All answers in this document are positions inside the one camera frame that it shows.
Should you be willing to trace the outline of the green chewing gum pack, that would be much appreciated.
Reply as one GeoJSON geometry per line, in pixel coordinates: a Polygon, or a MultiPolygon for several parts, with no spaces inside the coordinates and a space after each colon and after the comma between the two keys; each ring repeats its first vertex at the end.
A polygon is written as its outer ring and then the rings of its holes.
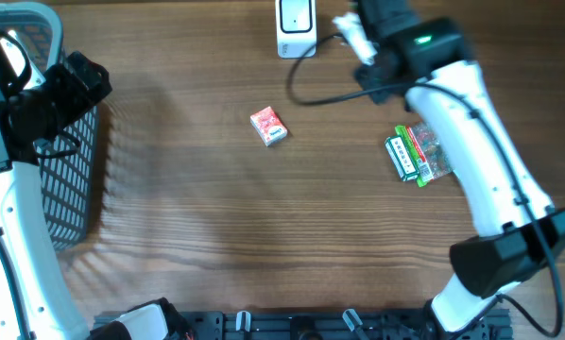
{"type": "Polygon", "coordinates": [[[401,136],[388,137],[385,140],[385,148],[402,181],[415,180],[419,176],[419,169],[401,136]]]}

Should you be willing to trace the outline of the green snack bag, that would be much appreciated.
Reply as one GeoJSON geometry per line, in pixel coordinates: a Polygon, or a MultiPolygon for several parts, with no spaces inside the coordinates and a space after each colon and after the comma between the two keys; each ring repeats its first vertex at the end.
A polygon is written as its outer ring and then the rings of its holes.
{"type": "Polygon", "coordinates": [[[411,159],[418,168],[416,182],[419,187],[424,187],[454,171],[439,139],[426,123],[398,125],[395,126],[395,131],[402,137],[411,159]]]}

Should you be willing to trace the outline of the red small box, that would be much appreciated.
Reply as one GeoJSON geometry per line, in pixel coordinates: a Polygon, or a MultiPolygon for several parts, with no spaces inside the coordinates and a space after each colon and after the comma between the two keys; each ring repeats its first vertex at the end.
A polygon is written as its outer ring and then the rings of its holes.
{"type": "Polygon", "coordinates": [[[252,114],[250,122],[266,146],[273,145],[287,136],[286,126],[271,107],[252,114]]]}

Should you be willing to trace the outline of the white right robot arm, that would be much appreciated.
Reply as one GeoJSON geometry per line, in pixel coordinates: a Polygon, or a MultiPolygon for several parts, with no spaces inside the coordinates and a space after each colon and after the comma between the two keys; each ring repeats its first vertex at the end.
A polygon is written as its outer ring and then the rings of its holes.
{"type": "Polygon", "coordinates": [[[453,276],[431,302],[439,329],[459,336],[542,269],[559,289],[565,208],[526,169],[461,29],[447,17],[423,21],[404,1],[360,1],[356,9],[374,48],[361,85],[401,95],[421,116],[471,209],[476,235],[451,247],[453,276]]]}

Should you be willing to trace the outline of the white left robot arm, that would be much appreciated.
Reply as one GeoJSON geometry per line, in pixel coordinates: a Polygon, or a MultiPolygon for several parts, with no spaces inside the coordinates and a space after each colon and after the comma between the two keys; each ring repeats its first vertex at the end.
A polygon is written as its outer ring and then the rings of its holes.
{"type": "Polygon", "coordinates": [[[133,307],[90,330],[60,271],[43,211],[38,140],[80,140],[67,128],[111,93],[108,71],[74,52],[50,66],[38,86],[28,84],[30,60],[16,73],[2,46],[19,42],[0,31],[0,338],[1,339],[180,339],[191,326],[161,297],[133,307]]]}

